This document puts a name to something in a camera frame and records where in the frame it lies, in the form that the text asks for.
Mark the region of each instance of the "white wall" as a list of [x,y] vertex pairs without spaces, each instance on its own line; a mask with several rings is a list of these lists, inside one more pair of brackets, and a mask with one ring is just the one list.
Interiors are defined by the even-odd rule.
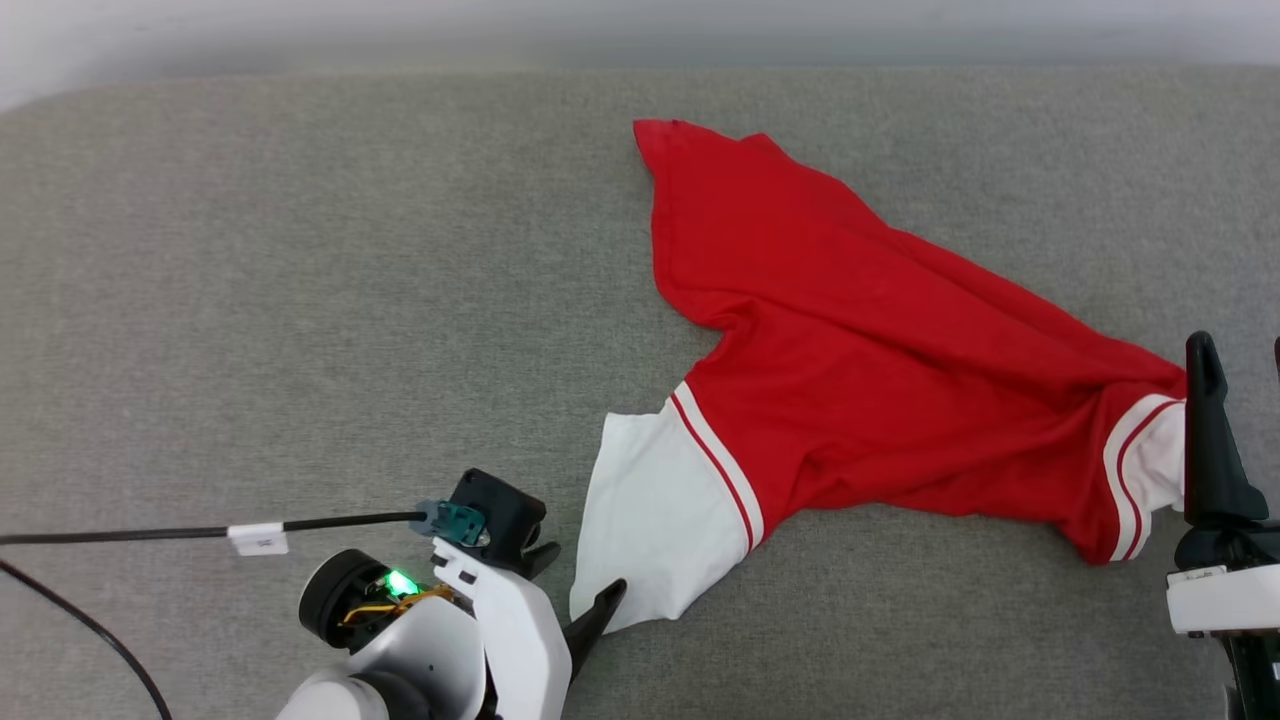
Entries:
[[379,67],[1280,64],[1280,0],[0,0],[0,108]]

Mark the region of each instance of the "green led light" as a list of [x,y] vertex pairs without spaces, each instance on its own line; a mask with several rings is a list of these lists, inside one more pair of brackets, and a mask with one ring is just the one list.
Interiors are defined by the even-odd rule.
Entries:
[[392,570],[387,574],[387,587],[390,588],[392,594],[417,594],[417,583],[408,579],[408,575],[401,573],[399,570]]

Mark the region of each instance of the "gray fabric surface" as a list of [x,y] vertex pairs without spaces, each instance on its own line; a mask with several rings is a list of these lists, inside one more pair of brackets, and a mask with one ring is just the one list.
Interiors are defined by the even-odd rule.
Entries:
[[[567,609],[603,415],[653,411],[716,337],[653,288],[630,120],[767,132],[890,223],[1180,361],[1215,333],[1280,502],[1280,73],[787,70],[212,81],[0,117],[4,532],[411,507],[468,466],[544,498]],[[1172,635],[1180,519],[1088,568],[1051,528],[888,507],[787,521],[678,623],[607,638],[566,717],[1160,717],[1220,707]],[[296,620],[398,527],[13,548],[123,638],[179,717],[271,717]],[[5,717],[150,716],[91,633],[0,582]]]

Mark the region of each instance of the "black cable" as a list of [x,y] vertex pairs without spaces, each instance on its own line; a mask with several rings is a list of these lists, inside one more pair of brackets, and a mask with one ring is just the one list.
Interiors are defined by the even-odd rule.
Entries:
[[[320,518],[316,520],[291,520],[284,523],[284,532],[349,528],[352,525],[404,523],[410,520],[426,520],[426,512],[379,512],[375,515],[346,515],[342,518]],[[105,530],[93,533],[0,536],[0,544],[69,544],[82,542],[127,542],[224,537],[227,537],[225,525],[216,528],[159,528],[152,530]]]
[[122,643],[119,638],[111,634],[111,630],[108,630],[106,628],[100,625],[97,620],[86,615],[83,610],[72,605],[69,600],[49,589],[40,580],[14,568],[4,559],[0,559],[0,570],[4,570],[9,575],[12,575],[13,579],[36,591],[37,593],[45,596],[45,600],[52,602],[58,607],[61,607],[72,618],[79,620],[86,628],[97,633],[97,637],[102,638],[102,642],[111,646],[111,650],[114,650],[129,665],[129,670],[133,670],[133,674],[137,675],[140,680],[142,680],[142,685],[147,689],[147,694],[151,696],[151,702],[156,705],[156,712],[160,714],[160,720],[173,720],[173,714],[169,712],[169,706],[165,705],[164,696],[160,694],[160,688],[156,687],[155,680],[152,680],[151,675],[148,675],[146,669],[142,667],[142,664],[138,662],[138,659],[134,657],[132,652],[129,652],[129,648],[124,647],[124,643]]

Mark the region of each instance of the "yellow wire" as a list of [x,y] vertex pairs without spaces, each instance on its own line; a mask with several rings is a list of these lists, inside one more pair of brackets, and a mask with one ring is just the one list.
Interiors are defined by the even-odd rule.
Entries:
[[361,605],[360,607],[356,607],[355,610],[348,612],[347,616],[342,619],[340,624],[346,625],[347,623],[351,623],[351,619],[355,618],[356,615],[360,615],[361,612],[401,614],[412,607],[413,603],[426,600],[429,597],[443,597],[444,600],[453,600],[453,588],[445,584],[439,584],[429,591],[424,591],[416,594],[407,594],[402,597],[399,602],[397,602],[396,605]]
[[398,606],[396,606],[396,605],[362,605],[362,606],[352,610],[351,612],[348,612],[347,616],[342,619],[342,624],[346,625],[347,623],[351,623],[351,619],[355,618],[356,615],[360,615],[361,612],[374,612],[374,611],[379,611],[379,610],[383,611],[383,612],[390,612],[392,610],[396,610],[396,607],[398,607]]

